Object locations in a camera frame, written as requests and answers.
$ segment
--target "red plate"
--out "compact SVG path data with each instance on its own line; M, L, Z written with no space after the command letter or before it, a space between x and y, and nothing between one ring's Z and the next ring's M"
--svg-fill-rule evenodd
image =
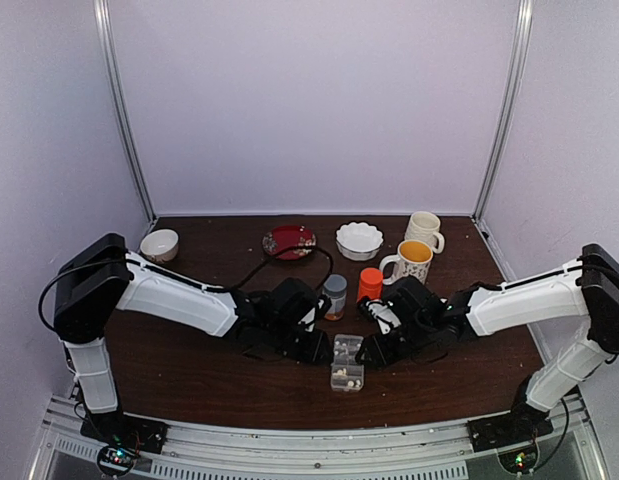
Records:
M262 248L267 255L275 255L279 251L295 245L315 245L316 236L302 225L284 225L276 227L262 237ZM280 255L280 260L298 260L309 255L313 250L299 248Z

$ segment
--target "mug handle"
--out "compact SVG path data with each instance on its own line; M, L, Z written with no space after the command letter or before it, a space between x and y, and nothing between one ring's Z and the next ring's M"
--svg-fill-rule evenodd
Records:
M438 246L431 247L431 250L433 250L433 253L442 253L445 249L445 237L443 237L442 233L439 232L433 232L433 236L438 239Z
M390 263L398 263L399 261L400 261L400 255L389 255L380 261L380 266L378 267L378 270L383 272L387 265L389 265ZM392 275L389 278L384 278L382 280L382 283L384 285L391 285L396 280L398 280L398 277L393 278L393 275Z

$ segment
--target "floral mug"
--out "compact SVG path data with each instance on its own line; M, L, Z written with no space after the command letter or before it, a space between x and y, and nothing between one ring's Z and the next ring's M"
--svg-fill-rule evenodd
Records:
M399 278L411 275L424 285L432 258L433 251L429 245L419 240L405 240L398 245L396 255L389 255L380 262L380 267L378 267L380 271L391 263L396 264L391 277L385 278L382 283L391 285Z

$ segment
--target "jar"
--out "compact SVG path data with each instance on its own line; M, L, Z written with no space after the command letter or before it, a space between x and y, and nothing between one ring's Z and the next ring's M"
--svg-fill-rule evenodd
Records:
M330 275L322 286L322 293L331 300L331 307L325 314L325 320L340 320L345 314L347 301L347 279L342 275Z
M382 293L382 279L382 272L377 268L365 268L360 272L356 302L359 302L363 297L368 297L369 300L378 300Z

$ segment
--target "white wall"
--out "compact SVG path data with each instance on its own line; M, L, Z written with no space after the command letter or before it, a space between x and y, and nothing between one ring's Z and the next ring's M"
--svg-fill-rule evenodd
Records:
M71 381L40 290L103 233L135 244L145 227L91 0L0 0L0 479L21 478L51 393Z
M538 1L512 131L486 222L517 276L588 242L619 260L619 0ZM578 327L542 325L555 353ZM619 480L619 360L583 393Z
M472 212L517 8L111 2L156 210Z

